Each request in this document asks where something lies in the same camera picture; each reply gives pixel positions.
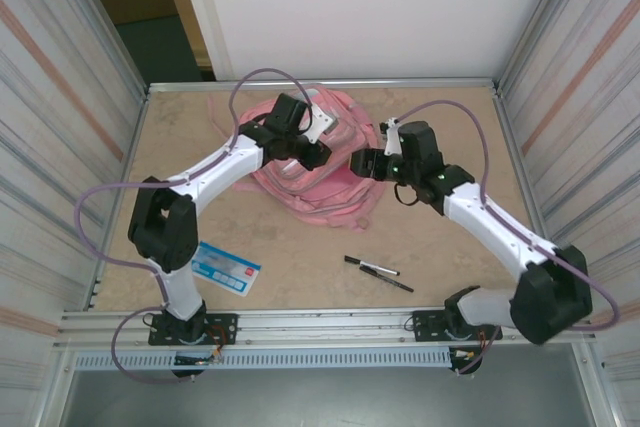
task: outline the black marker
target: black marker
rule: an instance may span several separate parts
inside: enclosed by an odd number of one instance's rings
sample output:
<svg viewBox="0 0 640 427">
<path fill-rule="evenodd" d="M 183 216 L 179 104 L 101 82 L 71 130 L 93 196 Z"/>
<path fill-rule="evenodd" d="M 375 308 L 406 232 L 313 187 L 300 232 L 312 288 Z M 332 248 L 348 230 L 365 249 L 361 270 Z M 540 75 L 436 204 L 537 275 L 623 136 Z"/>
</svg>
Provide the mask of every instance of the black marker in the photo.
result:
<svg viewBox="0 0 640 427">
<path fill-rule="evenodd" d="M 371 267 L 367 267 L 366 265 L 361 265 L 360 270 L 363 271 L 365 274 L 373 275 L 374 277 L 377 277 L 380 280 L 384 280 L 385 282 L 388 282 L 391 285 L 400 287 L 402 290 L 406 290 L 407 292 L 413 292 L 413 289 L 411 287 L 407 287 L 406 285 L 401 284 L 400 282 L 390 279 L 389 277 L 385 277 L 381 273 L 373 270 Z"/>
<path fill-rule="evenodd" d="M 391 270 L 391 269 L 387 269 L 386 267 L 380 267 L 379 265 L 376 265 L 376 264 L 370 264 L 369 262 L 356 259 L 355 257 L 349 257 L 348 255 L 344 256 L 344 261 L 349 262 L 350 264 L 364 265 L 365 267 L 369 267 L 370 269 L 377 270 L 378 272 L 385 272 L 391 275 L 400 275 L 400 272 L 398 272 L 397 270 Z"/>
</svg>

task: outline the corrugated metal wall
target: corrugated metal wall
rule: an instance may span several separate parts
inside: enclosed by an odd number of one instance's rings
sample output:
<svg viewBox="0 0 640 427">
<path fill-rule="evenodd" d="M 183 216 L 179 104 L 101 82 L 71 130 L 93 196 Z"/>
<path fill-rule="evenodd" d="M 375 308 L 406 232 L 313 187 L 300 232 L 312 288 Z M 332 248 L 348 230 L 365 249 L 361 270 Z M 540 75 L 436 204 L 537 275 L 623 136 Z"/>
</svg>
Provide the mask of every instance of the corrugated metal wall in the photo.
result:
<svg viewBox="0 0 640 427">
<path fill-rule="evenodd" d="M 91 0 L 0 0 L 0 425 L 21 425 L 64 309 L 83 308 L 96 260 L 73 203 L 121 178 L 141 81 Z M 84 225 L 100 243 L 115 194 Z"/>
<path fill-rule="evenodd" d="M 640 425 L 640 0 L 556 0 L 517 74 L 508 116 L 553 239 L 616 297 L 598 338 L 628 425 Z M 595 299 L 594 320 L 609 315 Z"/>
</svg>

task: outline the wire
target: wire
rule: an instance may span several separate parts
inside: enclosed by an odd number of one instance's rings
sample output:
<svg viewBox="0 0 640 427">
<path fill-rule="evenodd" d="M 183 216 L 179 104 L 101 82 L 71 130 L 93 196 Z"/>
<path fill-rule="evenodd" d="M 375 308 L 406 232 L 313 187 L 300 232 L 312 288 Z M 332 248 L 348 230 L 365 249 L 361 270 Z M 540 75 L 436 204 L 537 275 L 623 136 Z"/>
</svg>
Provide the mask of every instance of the wire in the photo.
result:
<svg viewBox="0 0 640 427">
<path fill-rule="evenodd" d="M 558 256 L 556 256 L 553 252 L 548 252 L 546 249 L 538 245 L 535 245 L 531 241 L 531 239 L 529 239 L 528 236 L 526 236 L 525 234 L 520 232 L 518 229 L 513 227 L 509 222 L 503 219 L 500 216 L 500 214 L 498 214 L 491 207 L 491 205 L 489 205 L 489 203 L 487 202 L 487 192 L 486 192 L 487 180 L 489 178 L 489 147 L 487 145 L 487 138 L 484 134 L 484 131 L 482 130 L 482 126 L 480 125 L 480 121 L 475 116 L 475 114 L 471 112 L 471 110 L 469 110 L 467 107 L 465 107 L 461 103 L 455 102 L 453 100 L 433 100 L 431 102 L 427 102 L 427 103 L 418 105 L 417 107 L 414 107 L 413 109 L 409 110 L 405 114 L 398 117 L 396 122 L 402 122 L 404 119 L 415 114 L 416 112 L 426 109 L 427 107 L 432 107 L 434 105 L 440 105 L 440 104 L 452 105 L 454 107 L 461 109 L 471 118 L 471 120 L 473 121 L 476 127 L 476 130 L 478 131 L 478 135 L 480 136 L 480 142 L 482 142 L 482 152 L 484 154 L 484 171 L 482 173 L 482 180 L 480 182 L 480 201 L 482 202 L 482 205 L 484 206 L 485 210 L 489 213 L 489 215 L 491 215 L 494 219 L 496 219 L 496 221 L 498 221 L 504 228 L 506 228 L 513 235 L 518 237 L 525 244 L 529 245 L 530 248 L 541 253 L 547 259 L 551 260 L 552 262 L 555 262 L 557 265 L 571 272 L 578 279 L 580 279 L 581 281 L 589 285 L 596 292 L 602 295 L 602 297 L 604 297 L 605 300 L 609 302 L 609 304 L 611 305 L 612 316 L 611 316 L 611 319 L 609 319 L 608 321 L 603 322 L 601 324 L 597 324 L 597 325 L 580 325 L 580 326 L 569 327 L 569 330 L 576 330 L 580 332 L 598 332 L 601 330 L 608 329 L 613 325 L 617 324 L 618 321 L 620 320 L 620 308 L 618 307 L 618 303 L 615 301 L 615 299 L 611 296 L 611 294 L 609 294 L 609 292 L 605 290 L 605 288 L 602 285 L 600 285 L 598 282 L 591 279 L 589 276 L 585 275 L 584 273 L 580 272 L 578 269 L 576 269 L 573 265 L 566 262 L 564 259 L 561 259 Z"/>
<path fill-rule="evenodd" d="M 146 325 L 147 327 L 153 327 L 153 325 L 152 325 L 152 322 L 153 322 L 153 321 L 151 321 L 151 322 L 147 322 L 147 315 L 151 315 L 151 317 L 153 318 L 153 314 L 146 313 L 146 314 L 144 314 L 144 315 L 142 316 L 142 323 L 143 323 L 144 325 Z"/>
<path fill-rule="evenodd" d="M 480 339 L 480 349 L 484 349 L 487 345 L 487 336 L 484 334 L 484 330 L 478 330 L 478 339 Z"/>
<path fill-rule="evenodd" d="M 213 332 L 213 330 L 207 329 L 207 333 L 209 334 L 209 337 L 211 337 L 211 340 L 213 340 L 213 342 L 216 344 L 216 347 L 217 347 L 216 354 L 220 355 L 222 352 L 222 347 L 227 345 L 227 334 L 225 334 L 224 329 L 219 325 L 210 325 L 209 327 L 210 329 L 220 330 L 220 340 L 222 343 L 218 343 L 218 341 L 216 340 L 216 334 Z"/>
<path fill-rule="evenodd" d="M 500 333 L 500 326 L 496 325 L 495 329 L 493 330 L 493 334 L 491 335 L 491 338 L 489 339 L 489 342 L 486 344 L 486 346 L 480 351 L 478 355 L 474 357 L 474 359 L 471 362 L 469 362 L 469 364 L 465 365 L 462 369 L 456 369 L 456 374 L 462 375 L 471 367 L 473 367 L 478 362 L 480 362 L 480 360 L 484 357 L 484 355 L 489 351 L 489 349 L 493 345 L 493 341 L 496 340 L 496 338 L 498 337 L 498 333 Z"/>
<path fill-rule="evenodd" d="M 242 79 L 240 79 L 238 81 L 238 83 L 235 85 L 235 87 L 233 88 L 233 90 L 231 91 L 231 95 L 229 96 L 229 112 L 231 113 L 231 117 L 233 119 L 233 134 L 231 137 L 231 140 L 229 142 L 228 145 L 228 149 L 225 149 L 218 157 L 216 157 L 214 160 L 212 160 L 209 164 L 203 166 L 202 168 L 196 170 L 195 172 L 191 173 L 187 178 L 185 179 L 178 179 L 178 180 L 174 180 L 174 181 L 170 181 L 170 182 L 114 182 L 114 183 L 110 183 L 110 184 L 103 184 L 103 185 L 98 185 L 96 187 L 92 187 L 91 189 L 83 192 L 80 197 L 78 197 L 78 200 L 75 203 L 75 206 L 73 208 L 73 221 L 75 224 L 75 228 L 76 231 L 78 233 L 78 238 L 80 239 L 80 242 L 82 242 L 82 244 L 87 248 L 87 250 L 89 252 L 91 252 L 95 257 L 97 257 L 98 259 L 106 262 L 106 263 L 110 263 L 110 264 L 114 264 L 114 265 L 120 265 L 123 267 L 131 267 L 134 269 L 141 269 L 141 270 L 146 270 L 148 272 L 151 272 L 154 276 L 154 278 L 156 279 L 157 283 L 158 283 L 158 287 L 160 288 L 160 293 L 162 294 L 162 305 L 158 306 L 158 307 L 147 307 L 144 309 L 140 309 L 137 310 L 135 312 L 133 312 L 132 314 L 128 315 L 127 317 L 125 317 L 123 319 L 123 321 L 120 323 L 120 325 L 118 325 L 118 327 L 116 328 L 114 334 L 113 334 L 113 338 L 111 339 L 111 358 L 113 359 L 113 363 L 116 365 L 116 367 L 118 368 L 118 370 L 120 372 L 122 372 L 124 375 L 126 375 L 127 377 L 129 377 L 130 379 L 133 380 L 137 380 L 138 382 L 142 382 L 142 383 L 146 383 L 146 384 L 167 384 L 167 383 L 175 383 L 176 379 L 172 379 L 170 380 L 159 380 L 159 379 L 151 379 L 151 378 L 146 378 L 146 377 L 142 377 L 142 376 L 138 376 L 136 374 L 131 373 L 130 371 L 128 371 L 127 369 L 125 369 L 122 364 L 118 361 L 118 358 L 116 356 L 116 341 L 118 339 L 118 334 L 120 333 L 120 331 L 122 330 L 122 328 L 125 326 L 125 324 L 133 319 L 135 316 L 144 313 L 144 312 L 157 312 L 157 311 L 162 311 L 163 309 L 166 309 L 167 307 L 169 307 L 169 295 L 167 292 L 167 288 L 164 285 L 164 282 L 162 280 L 162 277 L 160 277 L 160 274 L 158 271 L 156 271 L 156 269 L 154 269 L 153 267 L 151 267 L 150 265 L 147 264 L 143 264 L 141 262 L 131 262 L 128 260 L 120 260 L 120 259 L 116 259 L 113 257 L 110 257 L 102 252 L 100 252 L 91 242 L 91 240 L 89 240 L 89 238 L 87 237 L 84 228 L 82 226 L 82 205 L 84 204 L 84 202 L 91 197 L 92 195 L 95 195 L 99 192 L 103 192 L 106 190 L 113 190 L 113 189 L 126 189 L 126 188 L 137 188 L 137 189 L 166 189 L 166 188 L 171 188 L 171 187 L 177 187 L 179 185 L 183 185 L 186 184 L 187 182 L 192 181 L 193 179 L 199 177 L 200 175 L 208 172 L 209 170 L 213 169 L 215 166 L 219 165 L 220 162 L 222 162 L 228 155 L 229 152 L 231 152 L 233 150 L 233 148 L 235 147 L 237 141 L 238 141 L 238 129 L 239 129 L 239 121 L 238 121 L 238 116 L 236 115 L 236 112 L 233 108 L 233 101 L 235 100 L 236 94 L 238 93 L 238 91 L 240 90 L 240 87 L 242 87 L 242 85 L 249 80 L 251 77 L 257 75 L 257 74 L 261 74 L 264 72 L 273 72 L 275 74 L 281 75 L 283 77 L 285 77 L 286 79 L 288 79 L 289 81 L 293 82 L 293 84 L 300 90 L 300 92 L 302 93 L 302 95 L 305 98 L 305 101 L 307 102 L 307 109 L 309 111 L 309 127 L 311 127 L 311 119 L 312 119 L 312 108 L 311 108 L 311 99 L 309 97 L 309 94 L 306 92 L 306 90 L 304 90 L 304 88 L 302 87 L 302 84 L 300 82 L 298 82 L 296 79 L 294 79 L 291 75 L 287 74 L 286 72 L 283 72 L 280 69 L 275 69 L 275 68 L 271 68 L 271 67 L 265 67 L 262 69 L 256 69 L 252 72 L 249 72 L 247 75 L 245 75 Z M 185 377 L 182 379 L 177 379 L 178 382 L 182 382 L 185 379 L 189 379 L 189 377 Z"/>
<path fill-rule="evenodd" d="M 414 330 L 413 325 L 411 326 L 411 328 L 407 327 L 407 324 L 409 323 L 410 320 L 413 320 L 413 315 L 404 321 L 404 330 L 406 330 L 407 332 L 413 332 Z"/>
<path fill-rule="evenodd" d="M 418 198 L 418 194 L 416 193 L 416 199 L 414 201 L 408 202 L 408 203 L 407 202 L 403 202 L 402 199 L 400 198 L 400 193 L 398 192 L 398 186 L 399 185 L 400 184 L 398 184 L 396 182 L 396 184 L 393 186 L 393 194 L 396 196 L 396 200 L 398 202 L 400 202 L 402 205 L 406 205 L 407 207 L 412 207 L 412 206 L 416 205 L 420 201 L 420 199 Z"/>
<path fill-rule="evenodd" d="M 116 342 L 118 341 L 118 335 L 120 335 L 120 332 L 124 328 L 125 324 L 129 322 L 131 319 L 133 319 L 134 317 L 140 314 L 143 314 L 145 312 L 146 313 L 160 312 L 161 310 L 162 310 L 162 307 L 145 307 L 144 309 L 140 309 L 140 310 L 136 310 L 135 312 L 132 312 L 131 314 L 127 315 L 124 319 L 122 319 L 122 322 L 120 322 L 118 327 L 116 327 L 116 330 L 113 333 L 113 337 L 111 338 L 111 360 L 113 360 L 113 363 L 115 364 L 115 366 L 120 372 L 122 372 L 124 375 L 129 377 L 131 380 L 135 380 L 136 382 L 141 382 L 143 384 L 148 384 L 148 385 L 179 384 L 181 382 L 185 382 L 193 378 L 193 376 L 189 376 L 189 377 L 181 377 L 181 378 L 173 378 L 173 379 L 154 379 L 152 377 L 146 377 L 143 375 L 134 374 L 130 370 L 125 369 L 125 367 L 118 360 L 118 356 L 116 355 Z"/>
</svg>

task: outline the black mounting bracket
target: black mounting bracket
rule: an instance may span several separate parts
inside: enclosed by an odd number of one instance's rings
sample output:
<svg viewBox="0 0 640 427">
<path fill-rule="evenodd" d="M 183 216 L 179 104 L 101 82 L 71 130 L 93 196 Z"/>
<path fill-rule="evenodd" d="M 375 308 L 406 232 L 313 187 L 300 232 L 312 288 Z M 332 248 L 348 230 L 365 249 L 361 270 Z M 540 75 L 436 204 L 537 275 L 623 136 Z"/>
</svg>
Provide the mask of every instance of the black mounting bracket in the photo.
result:
<svg viewBox="0 0 640 427">
<path fill-rule="evenodd" d="M 208 313 L 204 302 L 189 320 L 166 310 L 151 317 L 149 345 L 233 345 L 238 333 L 238 314 Z"/>
<path fill-rule="evenodd" d="M 495 325 L 467 325 L 463 329 L 451 328 L 444 309 L 416 310 L 412 314 L 413 336 L 416 342 L 473 342 L 480 340 L 482 335 L 489 340 L 496 328 Z M 502 339 L 502 329 L 496 340 Z"/>
</svg>

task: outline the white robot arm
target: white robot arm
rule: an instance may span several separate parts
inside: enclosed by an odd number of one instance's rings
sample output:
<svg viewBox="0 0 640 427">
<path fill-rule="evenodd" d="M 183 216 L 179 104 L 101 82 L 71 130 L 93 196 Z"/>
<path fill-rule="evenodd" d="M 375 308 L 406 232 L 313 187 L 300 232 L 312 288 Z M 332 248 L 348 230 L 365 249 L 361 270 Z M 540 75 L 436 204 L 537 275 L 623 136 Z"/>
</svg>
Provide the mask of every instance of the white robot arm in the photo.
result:
<svg viewBox="0 0 640 427">
<path fill-rule="evenodd" d="M 232 149 L 229 139 L 216 152 L 167 180 L 190 179 L 226 151 L 224 160 L 215 167 L 175 187 L 138 191 L 129 240 L 161 277 L 168 299 L 163 315 L 183 343 L 197 342 L 203 335 L 197 319 L 206 312 L 191 270 L 198 246 L 197 217 L 234 182 L 271 160 L 295 159 L 308 170 L 324 165 L 331 150 L 319 137 L 333 128 L 336 120 L 314 104 L 310 124 L 301 131 L 299 125 L 308 109 L 306 103 L 281 94 L 272 112 L 260 119 L 262 124 L 256 119 L 240 126 Z M 158 181 L 150 177 L 145 182 Z"/>
<path fill-rule="evenodd" d="M 472 286 L 447 299 L 444 328 L 452 338 L 467 338 L 475 326 L 498 325 L 517 328 L 529 341 L 542 344 L 591 313 L 589 287 L 531 245 L 555 253 L 586 273 L 586 261 L 578 249 L 560 249 L 537 236 L 489 198 L 485 206 L 473 177 L 457 165 L 444 163 L 426 122 L 400 125 L 392 118 L 381 124 L 381 130 L 387 136 L 385 149 L 355 152 L 351 170 L 362 177 L 396 182 L 396 188 L 410 186 L 416 200 L 405 205 L 426 203 L 464 227 L 518 282 L 515 292 Z"/>
</svg>

